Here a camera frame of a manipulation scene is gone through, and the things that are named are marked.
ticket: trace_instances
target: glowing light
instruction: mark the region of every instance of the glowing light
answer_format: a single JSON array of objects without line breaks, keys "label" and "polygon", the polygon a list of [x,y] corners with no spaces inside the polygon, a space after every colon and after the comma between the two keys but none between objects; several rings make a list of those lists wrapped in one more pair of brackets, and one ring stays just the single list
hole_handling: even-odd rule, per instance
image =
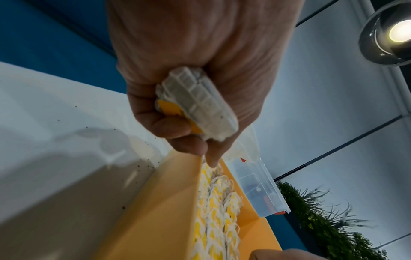
[{"label": "glowing light", "polygon": [[404,20],[394,25],[388,36],[393,42],[411,40],[411,20]]}]

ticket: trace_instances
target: open box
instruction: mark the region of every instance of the open box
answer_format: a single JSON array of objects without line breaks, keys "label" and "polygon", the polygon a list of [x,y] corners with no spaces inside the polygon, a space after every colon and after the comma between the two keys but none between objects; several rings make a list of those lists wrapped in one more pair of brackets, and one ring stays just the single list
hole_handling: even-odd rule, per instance
[{"label": "open box", "polygon": [[[147,181],[95,254],[95,260],[190,259],[202,159],[172,151]],[[240,259],[256,249],[281,247],[221,161],[243,201],[237,218]]]}]

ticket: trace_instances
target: green foliage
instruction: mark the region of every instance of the green foliage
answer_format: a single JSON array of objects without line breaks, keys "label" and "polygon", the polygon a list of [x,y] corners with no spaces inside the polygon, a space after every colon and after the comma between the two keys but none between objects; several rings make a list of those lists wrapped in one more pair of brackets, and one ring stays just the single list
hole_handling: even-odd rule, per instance
[{"label": "green foliage", "polygon": [[315,189],[299,192],[287,182],[278,182],[278,188],[302,227],[315,239],[318,248],[329,260],[387,260],[385,251],[376,250],[362,234],[347,232],[352,226],[365,226],[367,222],[353,219],[352,207],[342,213],[331,211],[320,201],[329,191]]}]

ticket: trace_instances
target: clear plastic container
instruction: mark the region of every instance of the clear plastic container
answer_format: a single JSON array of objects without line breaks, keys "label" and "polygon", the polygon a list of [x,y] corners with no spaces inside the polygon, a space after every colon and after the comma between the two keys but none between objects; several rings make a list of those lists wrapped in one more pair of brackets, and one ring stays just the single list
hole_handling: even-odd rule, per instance
[{"label": "clear plastic container", "polygon": [[290,213],[284,197],[260,158],[256,162],[237,159],[226,165],[260,217]]}]

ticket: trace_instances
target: lamp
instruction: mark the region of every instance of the lamp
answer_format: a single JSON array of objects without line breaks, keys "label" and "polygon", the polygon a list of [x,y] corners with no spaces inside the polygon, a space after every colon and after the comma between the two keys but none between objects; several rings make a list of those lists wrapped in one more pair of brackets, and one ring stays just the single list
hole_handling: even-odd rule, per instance
[{"label": "lamp", "polygon": [[377,10],[361,30],[362,55],[385,66],[411,63],[411,0],[396,0]]}]

